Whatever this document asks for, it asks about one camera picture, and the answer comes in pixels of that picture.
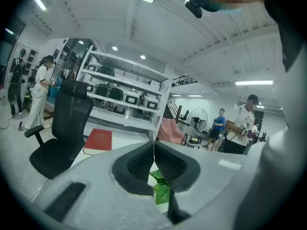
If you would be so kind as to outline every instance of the shelf rack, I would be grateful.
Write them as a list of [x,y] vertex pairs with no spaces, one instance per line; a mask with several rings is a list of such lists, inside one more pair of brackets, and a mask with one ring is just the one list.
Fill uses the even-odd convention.
[[[83,59],[83,62],[81,64],[80,70],[78,72],[76,80],[82,81],[84,75],[88,74],[94,79],[113,82],[123,87],[128,87],[131,89],[135,89],[141,92],[146,92],[148,94],[154,95],[159,100],[159,104],[158,104],[157,110],[153,110],[153,109],[146,108],[143,106],[137,106],[134,104],[114,100],[108,97],[104,97],[104,96],[97,95],[95,93],[88,92],[87,95],[92,98],[97,98],[97,99],[112,102],[115,104],[120,104],[122,106],[132,107],[132,108],[136,108],[136,109],[140,109],[140,110],[148,111],[152,113],[151,120],[144,120],[141,118],[135,118],[135,117],[128,116],[128,115],[122,115],[122,114],[114,113],[114,112],[104,110],[98,107],[94,107],[90,113],[90,116],[98,118],[98,119],[106,120],[107,122],[124,125],[126,127],[134,127],[134,128],[147,130],[146,134],[149,140],[155,140],[160,124],[161,124],[161,121],[162,121],[162,116],[163,116],[163,112],[164,112],[165,105],[167,102],[167,98],[170,92],[171,81],[172,81],[171,77],[173,76],[174,68],[172,66],[166,65],[165,72],[162,73],[150,67],[147,67],[143,64],[140,64],[138,62],[134,62],[134,61],[131,61],[131,60],[128,60],[128,59],[125,59],[125,58],[122,58],[116,55],[112,55],[112,54],[93,51],[92,49],[93,49],[93,46],[91,46],[88,52],[86,53]],[[109,75],[106,75],[100,72],[87,70],[85,68],[85,63],[88,62],[88,58],[91,55],[101,55],[101,56],[105,56],[105,57],[109,57],[109,58],[113,58],[116,60],[120,60],[120,61],[124,61],[130,64],[133,64],[134,65],[133,67],[136,69],[136,71],[132,72],[133,74],[138,75],[135,72],[142,72],[142,75],[138,75],[138,76],[147,77],[149,79],[152,79],[155,82],[160,83],[160,89],[155,90],[152,85],[146,85],[146,84],[142,84],[141,82],[137,83],[136,81],[130,81],[129,79],[123,76],[120,76],[120,75],[116,75],[115,77],[113,77],[113,76],[109,76]],[[96,62],[90,62],[88,65],[101,67],[103,64],[96,63]]]

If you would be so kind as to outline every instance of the white metal shelf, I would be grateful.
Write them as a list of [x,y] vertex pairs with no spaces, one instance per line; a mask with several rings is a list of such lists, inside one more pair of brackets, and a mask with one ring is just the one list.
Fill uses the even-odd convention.
[[87,95],[91,96],[93,98],[101,99],[101,100],[108,101],[108,102],[113,102],[113,103],[124,105],[124,106],[133,107],[133,108],[136,108],[136,109],[141,109],[141,110],[148,111],[148,112],[159,113],[159,111],[157,111],[157,110],[153,110],[153,109],[146,108],[146,107],[139,106],[139,105],[130,104],[130,103],[127,103],[127,102],[124,102],[124,101],[114,100],[112,98],[104,97],[104,96],[101,96],[101,95],[98,95],[98,94],[88,92]]
[[128,60],[128,59],[125,59],[125,58],[122,58],[122,57],[119,57],[119,56],[115,56],[115,55],[112,55],[112,54],[107,54],[107,53],[102,53],[102,52],[97,52],[97,51],[92,51],[92,50],[89,50],[89,53],[90,54],[94,54],[94,55],[101,55],[101,56],[106,56],[106,57],[110,57],[110,58],[114,58],[114,59],[118,59],[118,60],[121,60],[121,61],[125,61],[125,62],[128,62],[130,64],[133,64],[135,66],[138,66],[140,68],[143,68],[151,73],[154,73],[156,75],[159,75],[160,77],[163,77],[163,79],[161,79],[162,81],[165,81],[167,79],[169,79],[169,77],[167,75],[165,75],[164,73],[161,73],[157,70],[154,70],[150,67],[147,67],[143,64],[140,64],[138,62],[135,62],[135,61],[132,61],[132,60]]
[[157,128],[147,120],[131,117],[128,115],[122,115],[111,111],[103,110],[98,107],[94,107],[90,113],[90,116],[96,117],[108,122],[126,125],[129,127],[141,128],[146,130],[157,131]]
[[153,91],[150,88],[147,88],[147,86],[143,86],[143,85],[140,85],[140,84],[135,83],[135,82],[130,82],[126,79],[120,79],[118,77],[112,77],[112,76],[109,76],[109,75],[106,75],[106,74],[103,74],[103,73],[100,73],[100,72],[90,71],[90,70],[86,70],[86,69],[81,69],[81,72],[90,74],[94,78],[99,78],[99,79],[102,79],[102,80],[115,81],[115,82],[123,84],[124,86],[130,87],[130,88],[133,88],[133,89],[138,89],[142,92],[147,92],[149,94],[165,95],[164,93],[162,93],[160,91]]

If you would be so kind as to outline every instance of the man in blue shirt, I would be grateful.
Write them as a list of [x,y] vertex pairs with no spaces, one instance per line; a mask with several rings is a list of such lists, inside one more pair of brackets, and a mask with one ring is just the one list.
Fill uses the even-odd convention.
[[224,112],[225,110],[223,108],[220,109],[220,116],[218,118],[216,118],[213,130],[211,131],[211,134],[209,135],[209,140],[206,146],[204,146],[205,148],[209,148],[209,144],[212,142],[212,140],[214,140],[213,146],[211,148],[211,151],[214,151],[217,141],[219,140],[219,135],[221,130],[224,129],[225,125],[226,125],[226,119],[224,117]]

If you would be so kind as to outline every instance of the red book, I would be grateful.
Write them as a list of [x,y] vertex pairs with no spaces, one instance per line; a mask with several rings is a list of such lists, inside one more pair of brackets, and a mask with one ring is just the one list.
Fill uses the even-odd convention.
[[110,150],[112,150],[112,131],[94,128],[84,145],[84,153],[95,155]]

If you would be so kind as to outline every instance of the railing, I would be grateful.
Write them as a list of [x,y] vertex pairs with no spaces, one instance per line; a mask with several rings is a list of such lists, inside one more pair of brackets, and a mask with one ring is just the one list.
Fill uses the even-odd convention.
[[174,115],[176,123],[178,123],[182,106],[180,105],[179,107],[177,107],[171,95],[168,96],[167,105],[169,110],[171,111],[171,114]]
[[190,76],[181,76],[179,78],[173,79],[172,87],[177,87],[181,85],[191,84],[191,83],[197,83],[196,80],[191,78]]
[[140,82],[146,83],[148,85],[150,85],[152,83],[152,81],[150,79],[141,77],[139,75],[133,74],[133,73],[128,72],[128,71],[124,71],[124,70],[114,68],[114,72],[117,75],[120,75],[120,76],[123,76],[123,77],[126,77],[126,78],[130,78],[130,79],[133,79],[133,80],[136,80],[136,81],[140,81]]

